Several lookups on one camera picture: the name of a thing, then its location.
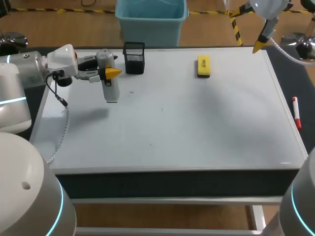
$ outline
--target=yellow black caution tape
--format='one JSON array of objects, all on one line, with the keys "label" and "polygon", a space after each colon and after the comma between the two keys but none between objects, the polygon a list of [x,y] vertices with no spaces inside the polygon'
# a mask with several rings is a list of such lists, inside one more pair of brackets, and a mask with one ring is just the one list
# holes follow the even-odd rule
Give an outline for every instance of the yellow black caution tape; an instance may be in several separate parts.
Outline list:
[{"label": "yellow black caution tape", "polygon": [[231,19],[233,31],[234,31],[234,34],[235,34],[235,38],[236,38],[236,41],[237,41],[237,45],[242,47],[243,46],[243,41],[241,39],[240,30],[238,29],[238,26],[236,24],[236,19],[235,19],[235,17],[232,17],[230,19]]},{"label": "yellow black caution tape", "polygon": [[[55,11],[58,13],[62,12],[86,12],[86,13],[105,13],[105,14],[115,14],[114,10],[88,10],[88,9],[71,9],[71,8],[12,8],[11,11]],[[302,13],[302,14],[309,14],[306,10],[289,10],[284,11],[285,13]],[[190,11],[190,15],[228,15],[229,13],[233,13],[233,11]]]},{"label": "yellow black caution tape", "polygon": [[105,13],[115,14],[113,10],[88,10],[88,9],[70,9],[70,8],[12,8],[11,11],[55,11],[57,13],[62,12],[86,12],[86,13]]}]

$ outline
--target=yellow sponge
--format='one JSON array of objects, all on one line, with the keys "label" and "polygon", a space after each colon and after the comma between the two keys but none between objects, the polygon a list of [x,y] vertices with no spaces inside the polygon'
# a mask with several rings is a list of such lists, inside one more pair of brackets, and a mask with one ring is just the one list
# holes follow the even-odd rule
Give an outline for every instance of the yellow sponge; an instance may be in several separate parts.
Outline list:
[{"label": "yellow sponge", "polygon": [[209,78],[210,77],[210,55],[198,56],[198,77]]}]

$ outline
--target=wooden floor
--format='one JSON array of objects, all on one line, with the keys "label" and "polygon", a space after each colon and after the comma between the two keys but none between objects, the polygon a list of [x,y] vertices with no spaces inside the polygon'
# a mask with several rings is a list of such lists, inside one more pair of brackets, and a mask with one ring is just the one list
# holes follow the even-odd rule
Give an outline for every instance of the wooden floor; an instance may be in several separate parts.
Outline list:
[{"label": "wooden floor", "polygon": [[[85,9],[115,9],[115,0],[97,0]],[[190,11],[223,10],[222,0],[187,0]],[[245,0],[230,0],[229,10]],[[293,9],[303,9],[293,0]],[[12,0],[18,8],[81,8],[80,0]],[[282,13],[274,38],[304,32],[310,14]],[[257,15],[237,18],[241,39],[245,46],[253,45],[262,30],[262,19]],[[122,46],[118,20],[113,14],[13,12],[0,19],[0,29],[18,31],[29,39],[30,47],[61,46]],[[191,15],[183,23],[180,46],[237,46],[230,18],[224,15]],[[315,82],[315,67],[308,67]],[[179,206],[179,205],[76,205],[78,226],[187,228],[187,229],[251,229],[245,206]],[[264,208],[266,220],[278,210]]]}]

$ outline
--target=chair base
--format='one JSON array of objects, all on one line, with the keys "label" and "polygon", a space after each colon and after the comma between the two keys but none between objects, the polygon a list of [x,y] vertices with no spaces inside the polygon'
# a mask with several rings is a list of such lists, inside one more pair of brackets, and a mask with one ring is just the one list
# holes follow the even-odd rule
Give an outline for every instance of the chair base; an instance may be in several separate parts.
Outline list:
[{"label": "chair base", "polygon": [[295,47],[301,59],[315,60],[315,37],[291,33],[282,37],[280,45]]}]

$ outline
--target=white cable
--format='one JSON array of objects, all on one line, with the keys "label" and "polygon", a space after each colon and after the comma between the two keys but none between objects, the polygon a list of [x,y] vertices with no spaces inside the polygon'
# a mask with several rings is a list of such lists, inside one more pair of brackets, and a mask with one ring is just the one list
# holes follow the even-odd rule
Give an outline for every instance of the white cable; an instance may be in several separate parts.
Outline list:
[{"label": "white cable", "polygon": [[64,131],[63,131],[63,136],[60,140],[60,143],[54,153],[54,155],[47,161],[48,165],[50,165],[54,160],[55,160],[55,157],[57,156],[61,146],[63,145],[63,142],[64,142],[64,139],[65,137],[67,136],[67,133],[68,133],[68,128],[69,128],[69,124],[70,124],[70,112],[69,112],[69,108],[68,107],[65,107],[65,111],[66,111],[66,115],[67,115],[67,120],[65,122],[65,126],[64,126]]},{"label": "white cable", "polygon": [[315,66],[314,62],[305,62],[305,61],[301,61],[298,59],[295,59],[294,57],[290,56],[285,50],[283,50],[275,41],[273,38],[270,38],[271,42],[273,42],[274,46],[279,50],[279,52],[281,52],[285,57],[287,57],[288,59],[290,59],[291,61],[298,63],[300,65],[305,65],[305,66]]}]

